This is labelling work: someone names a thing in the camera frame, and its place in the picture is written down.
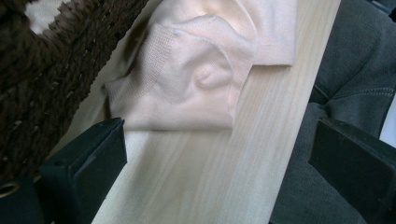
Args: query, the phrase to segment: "gray pants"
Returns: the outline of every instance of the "gray pants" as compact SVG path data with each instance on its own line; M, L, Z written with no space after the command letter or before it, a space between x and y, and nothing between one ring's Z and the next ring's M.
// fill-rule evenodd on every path
M308 164L320 117L379 137L396 88L396 23L363 0L343 0L318 71L273 223L365 223Z

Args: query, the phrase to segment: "white sock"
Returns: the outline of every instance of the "white sock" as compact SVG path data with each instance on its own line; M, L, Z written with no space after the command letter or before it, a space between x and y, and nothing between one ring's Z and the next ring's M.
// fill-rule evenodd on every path
M163 0L134 71L106 85L112 116L134 130L232 128L251 66L294 62L288 2Z
M233 66L218 45L154 24L137 62L129 76L106 85L112 116L124 118L125 129L233 127Z

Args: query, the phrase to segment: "folded white fabric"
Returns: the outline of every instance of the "folded white fabric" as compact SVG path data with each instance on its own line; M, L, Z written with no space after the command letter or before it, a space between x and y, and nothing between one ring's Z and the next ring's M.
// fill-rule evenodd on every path
M293 63L296 0L278 2L163 0L131 74L106 85L112 116L134 130L232 128L252 65Z

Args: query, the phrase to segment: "gray fabric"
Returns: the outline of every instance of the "gray fabric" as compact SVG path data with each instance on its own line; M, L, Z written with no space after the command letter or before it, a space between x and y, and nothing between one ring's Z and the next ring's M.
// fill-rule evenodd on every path
M396 23L361 0L343 0L271 217L273 223L365 223L309 165L318 118L379 137L396 87Z

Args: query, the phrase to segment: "wooden plank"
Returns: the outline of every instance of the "wooden plank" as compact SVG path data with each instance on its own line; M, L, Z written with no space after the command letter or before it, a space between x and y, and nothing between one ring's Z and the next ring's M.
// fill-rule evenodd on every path
M293 67L256 66L233 130L128 132L93 223L268 223L340 0L300 0Z

